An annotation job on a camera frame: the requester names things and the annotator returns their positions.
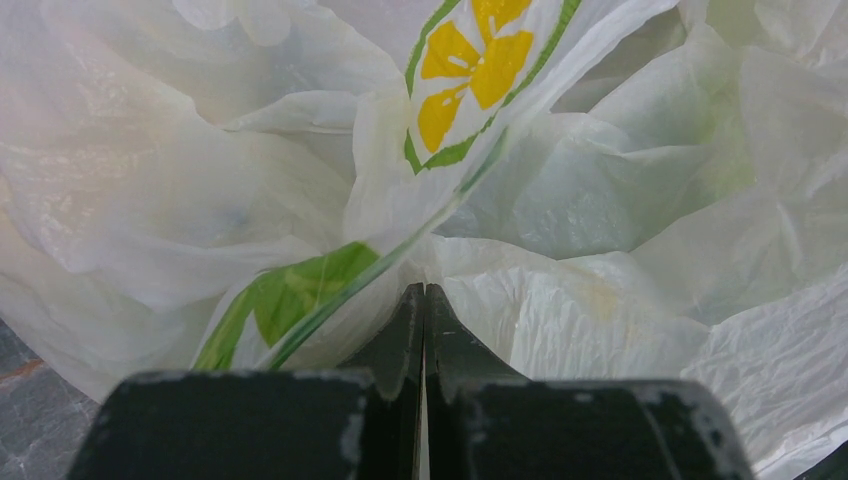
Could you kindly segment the white plastic bag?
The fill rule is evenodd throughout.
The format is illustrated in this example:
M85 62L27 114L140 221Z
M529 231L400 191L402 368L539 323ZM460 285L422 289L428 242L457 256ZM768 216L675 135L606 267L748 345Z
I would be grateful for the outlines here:
M5 1L1 316L102 401L296 369L407 282L533 379L847 440L843 1Z

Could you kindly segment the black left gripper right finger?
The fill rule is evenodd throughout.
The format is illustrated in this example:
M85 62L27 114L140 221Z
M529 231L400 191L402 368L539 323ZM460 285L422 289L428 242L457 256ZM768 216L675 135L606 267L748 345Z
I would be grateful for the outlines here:
M728 414L681 380L531 380L426 288L434 479L749 479Z

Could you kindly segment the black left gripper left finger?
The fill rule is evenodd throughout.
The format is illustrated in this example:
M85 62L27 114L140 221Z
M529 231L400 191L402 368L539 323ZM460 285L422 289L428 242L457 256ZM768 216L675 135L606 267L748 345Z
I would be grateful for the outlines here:
M414 479L425 289L338 367L158 371L120 383L72 479Z

